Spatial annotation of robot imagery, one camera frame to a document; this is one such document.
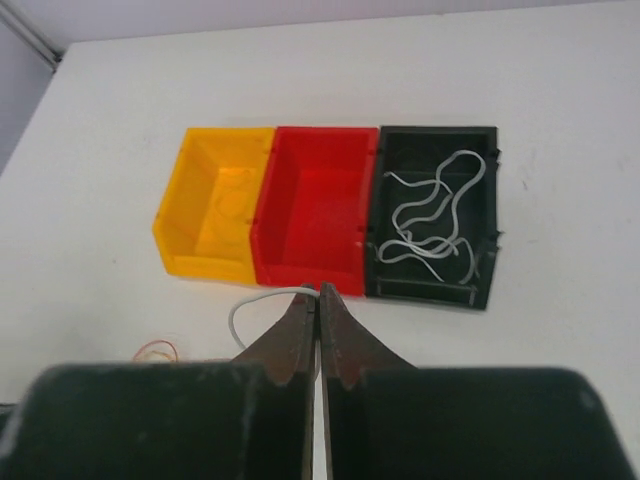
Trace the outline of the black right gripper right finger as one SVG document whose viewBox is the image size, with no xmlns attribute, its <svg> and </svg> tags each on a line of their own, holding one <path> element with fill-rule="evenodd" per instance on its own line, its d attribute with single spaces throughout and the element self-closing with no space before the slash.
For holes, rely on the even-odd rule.
<svg viewBox="0 0 640 480">
<path fill-rule="evenodd" d="M 332 479 L 631 479 L 597 392 L 547 367 L 422 368 L 318 301 Z"/>
</svg>

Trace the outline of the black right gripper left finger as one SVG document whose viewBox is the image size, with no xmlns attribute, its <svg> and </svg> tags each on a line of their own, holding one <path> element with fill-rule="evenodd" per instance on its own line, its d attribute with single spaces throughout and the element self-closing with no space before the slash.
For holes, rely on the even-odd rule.
<svg viewBox="0 0 640 480">
<path fill-rule="evenodd" d="M 309 479 L 317 294 L 229 361 L 57 365 L 1 410 L 5 479 Z"/>
</svg>

